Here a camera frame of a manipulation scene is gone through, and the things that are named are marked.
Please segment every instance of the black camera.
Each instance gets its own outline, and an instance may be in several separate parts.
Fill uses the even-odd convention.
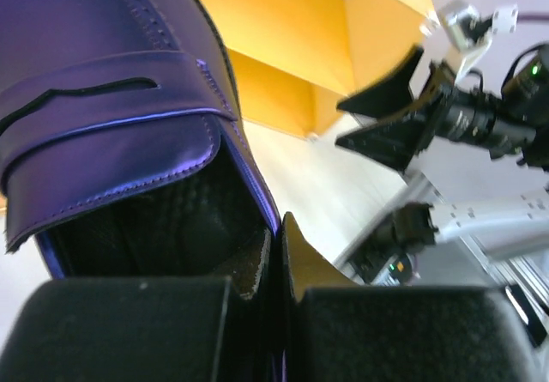
[[[549,45],[532,47],[517,58],[499,97],[484,92],[478,70],[469,74],[479,76],[480,85],[467,92],[459,89],[443,61],[431,63],[431,74],[415,99],[409,83],[423,52],[414,46],[381,81],[338,104],[338,110],[351,113],[364,127],[338,137],[336,145],[404,172],[439,136],[486,149],[493,160],[522,155],[519,166],[549,169]],[[515,75],[520,59],[530,53],[534,57]]]

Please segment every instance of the white wall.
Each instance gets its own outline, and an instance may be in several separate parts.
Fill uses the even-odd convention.
[[[244,126],[281,214],[292,211],[304,236],[330,262],[405,187],[397,173],[334,146],[336,134],[354,127],[344,117],[322,139],[306,142]]]
[[[5,222],[5,217],[1,217],[2,232]],[[5,246],[5,236],[2,234],[0,249],[5,249]],[[16,254],[0,252],[0,351],[21,306],[49,277],[32,240],[21,246]]]
[[[440,8],[448,1],[433,0],[433,3],[436,8]],[[549,4],[548,0],[467,1],[483,15],[491,14],[497,6],[506,3],[518,3],[519,11],[547,11]],[[549,40],[549,25],[520,25],[516,33],[497,37],[492,49],[478,66],[484,72],[485,89],[499,94],[500,84],[515,57],[527,47],[543,40]],[[429,61],[440,60],[447,46],[448,42],[442,32],[437,32],[424,42],[425,55],[412,82],[415,92],[419,91],[427,78]],[[492,162],[486,151],[437,139],[426,153],[413,161],[410,168],[421,170],[450,201],[519,194],[542,187],[549,180],[542,171],[519,168],[515,161],[514,158],[506,158]],[[487,235],[482,237],[482,241],[486,247],[492,247],[498,246],[503,240],[516,240],[522,235],[521,232],[516,232],[514,237]]]

